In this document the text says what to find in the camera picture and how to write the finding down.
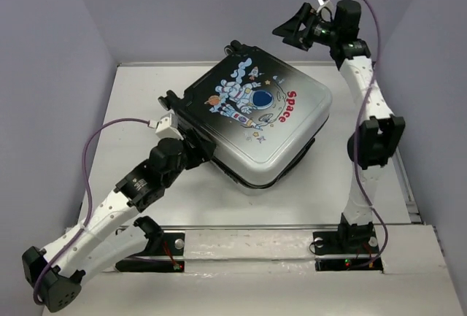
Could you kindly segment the black and white suitcase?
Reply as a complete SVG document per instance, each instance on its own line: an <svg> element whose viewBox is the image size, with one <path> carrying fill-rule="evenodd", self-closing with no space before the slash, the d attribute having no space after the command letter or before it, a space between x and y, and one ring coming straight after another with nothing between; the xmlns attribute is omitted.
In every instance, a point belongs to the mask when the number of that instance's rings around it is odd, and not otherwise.
<svg viewBox="0 0 467 316"><path fill-rule="evenodd" d="M160 96L182 133L215 145L212 162L245 190L266 190L306 155L327 122L331 91L265 50L234 40L186 87Z"/></svg>

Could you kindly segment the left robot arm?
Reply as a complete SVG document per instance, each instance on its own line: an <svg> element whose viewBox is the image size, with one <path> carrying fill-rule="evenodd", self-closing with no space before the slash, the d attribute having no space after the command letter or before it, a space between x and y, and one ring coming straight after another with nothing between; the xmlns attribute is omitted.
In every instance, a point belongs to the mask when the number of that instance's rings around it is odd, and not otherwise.
<svg viewBox="0 0 467 316"><path fill-rule="evenodd" d="M161 199L184 171L212 160L216 145L190 129L162 138L84 220L43 248L22 255L34 301L50 312L70 305L86 280L120 259L157 252L162 228L142 213Z"/></svg>

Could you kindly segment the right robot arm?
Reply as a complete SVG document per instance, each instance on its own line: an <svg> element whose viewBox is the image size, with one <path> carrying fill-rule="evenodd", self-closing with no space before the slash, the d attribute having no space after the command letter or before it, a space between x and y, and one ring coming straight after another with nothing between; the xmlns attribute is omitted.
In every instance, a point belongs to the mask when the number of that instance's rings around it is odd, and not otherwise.
<svg viewBox="0 0 467 316"><path fill-rule="evenodd" d="M375 64L367 43L359 37L361 5L353 0L337 3L330 20L303 3L291 19L276 27L274 35L300 50L314 43L329 48L357 108L355 130L347 141L352 181L346 207L334 231L314 233L309 248L315 255L352 255L377 241L374 220L375 195L388 161L393 157L406 127L403 117L387 105L375 78Z"/></svg>

